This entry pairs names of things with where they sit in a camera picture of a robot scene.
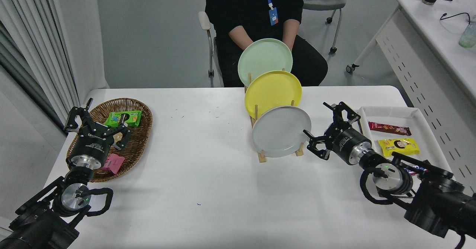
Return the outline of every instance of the gray plate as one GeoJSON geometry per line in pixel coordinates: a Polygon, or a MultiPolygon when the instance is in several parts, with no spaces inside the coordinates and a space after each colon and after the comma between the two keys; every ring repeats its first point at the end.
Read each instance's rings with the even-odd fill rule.
{"type": "Polygon", "coordinates": [[[256,121],[251,141],[257,152],[268,157],[287,156],[299,149],[308,137],[302,131],[311,131],[311,119],[302,109],[279,106],[268,110],[256,121]]]}

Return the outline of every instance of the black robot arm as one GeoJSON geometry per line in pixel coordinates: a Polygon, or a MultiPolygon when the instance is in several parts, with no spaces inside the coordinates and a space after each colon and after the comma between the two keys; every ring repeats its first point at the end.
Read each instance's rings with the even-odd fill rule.
{"type": "Polygon", "coordinates": [[[92,179],[94,170],[104,165],[109,148],[123,149],[131,132],[124,125],[125,114],[114,129],[94,122],[88,112],[91,103],[92,98],[85,108],[73,107],[68,115],[65,132],[78,132],[73,150],[66,159],[70,171],[15,211],[18,217],[10,223],[13,233],[0,242],[0,249],[66,249],[78,237],[75,227],[85,216],[98,216],[109,209],[113,191],[110,188],[90,190],[86,185],[92,179]],[[82,122],[79,129],[75,122],[77,116],[82,122]],[[119,132],[122,139],[114,143],[112,136],[119,132]],[[104,207],[99,211],[90,211],[91,195],[103,194],[106,195],[104,207]],[[61,218],[74,215],[70,223],[61,218]]]}
{"type": "Polygon", "coordinates": [[[476,239],[476,194],[472,197],[463,193],[464,186],[452,179],[453,174],[442,168],[394,152],[389,161],[376,153],[368,138],[352,128],[352,123],[360,116],[344,102],[324,105],[333,112],[333,122],[323,136],[314,137],[307,130],[308,149],[322,159],[328,159],[330,151],[335,152],[349,165],[359,164],[364,169],[360,178],[360,188],[364,196],[373,203],[389,205],[395,203],[406,210],[405,219],[431,234],[445,237],[449,229],[462,237],[459,247],[464,243],[464,236],[476,239]],[[348,121],[344,121],[342,112],[347,112],[348,121]],[[318,149],[324,144],[326,149],[318,149]],[[425,168],[423,171],[411,165],[425,168]],[[420,187],[412,190],[413,179],[405,170],[418,173],[420,187]],[[377,200],[369,194],[366,182],[372,174],[379,196],[377,200]],[[411,203],[402,198],[411,198],[411,203]]]}

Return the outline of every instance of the chair wheel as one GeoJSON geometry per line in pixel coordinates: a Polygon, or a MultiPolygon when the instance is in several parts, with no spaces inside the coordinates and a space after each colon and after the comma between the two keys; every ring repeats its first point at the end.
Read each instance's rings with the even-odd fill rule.
{"type": "Polygon", "coordinates": [[[350,65],[347,65],[347,67],[345,68],[345,71],[348,72],[348,73],[352,73],[353,71],[355,71],[356,68],[350,66],[350,65]]]}

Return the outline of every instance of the woven basket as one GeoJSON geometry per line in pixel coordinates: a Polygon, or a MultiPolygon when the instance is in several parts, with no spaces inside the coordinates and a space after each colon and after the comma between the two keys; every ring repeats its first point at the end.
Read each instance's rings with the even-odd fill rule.
{"type": "MultiPolygon", "coordinates": [[[[147,144],[150,129],[152,128],[152,113],[144,103],[138,100],[133,100],[132,98],[116,98],[98,105],[90,112],[90,115],[94,122],[104,123],[109,117],[109,113],[128,110],[142,110],[141,123],[138,127],[129,127],[131,138],[125,149],[117,151],[111,147],[109,154],[107,155],[109,157],[109,155],[114,153],[124,157],[125,160],[122,163],[121,168],[116,175],[110,171],[96,169],[91,182],[104,182],[117,178],[129,171],[129,169],[131,169],[141,158],[147,144]]],[[[78,136],[76,136],[71,143],[67,156],[70,156],[77,139],[78,136]]]]}

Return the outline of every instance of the chair armrest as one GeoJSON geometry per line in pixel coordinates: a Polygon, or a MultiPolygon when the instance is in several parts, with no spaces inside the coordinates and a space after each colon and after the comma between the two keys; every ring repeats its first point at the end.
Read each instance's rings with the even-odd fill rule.
{"type": "Polygon", "coordinates": [[[208,16],[205,12],[200,11],[199,12],[199,21],[200,21],[200,26],[204,30],[209,30],[211,28],[210,26],[210,20],[208,19],[208,16]]]}

